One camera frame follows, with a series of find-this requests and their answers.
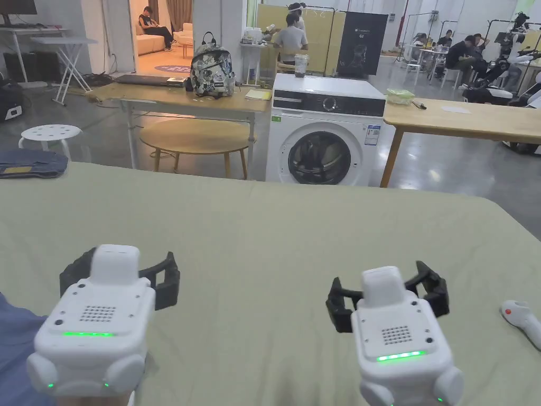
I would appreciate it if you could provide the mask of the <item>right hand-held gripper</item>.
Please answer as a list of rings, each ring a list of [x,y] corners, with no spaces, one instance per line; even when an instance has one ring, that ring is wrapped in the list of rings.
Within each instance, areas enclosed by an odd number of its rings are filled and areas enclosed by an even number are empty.
[[[463,373],[436,319],[449,314],[446,279],[423,261],[416,268],[405,283],[395,266],[366,270],[363,291],[332,281],[325,306],[337,332],[353,332],[368,405],[458,405],[463,396]]]

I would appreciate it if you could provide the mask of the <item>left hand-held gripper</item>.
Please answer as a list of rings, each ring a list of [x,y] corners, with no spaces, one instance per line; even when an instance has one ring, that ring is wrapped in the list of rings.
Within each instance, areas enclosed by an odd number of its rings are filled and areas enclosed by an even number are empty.
[[[131,394],[143,379],[154,311],[176,306],[174,254],[139,271],[139,249],[100,245],[59,274],[60,301],[27,358],[33,387],[54,397]]]

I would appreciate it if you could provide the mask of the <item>person's left hand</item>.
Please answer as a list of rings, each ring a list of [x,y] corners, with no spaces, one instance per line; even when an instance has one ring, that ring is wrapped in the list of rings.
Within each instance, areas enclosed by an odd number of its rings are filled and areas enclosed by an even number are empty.
[[[110,397],[76,397],[76,396],[61,396],[54,398],[56,405],[66,405],[66,406],[123,406],[123,405],[134,405],[134,395],[135,392],[129,392],[121,395],[110,396]]]

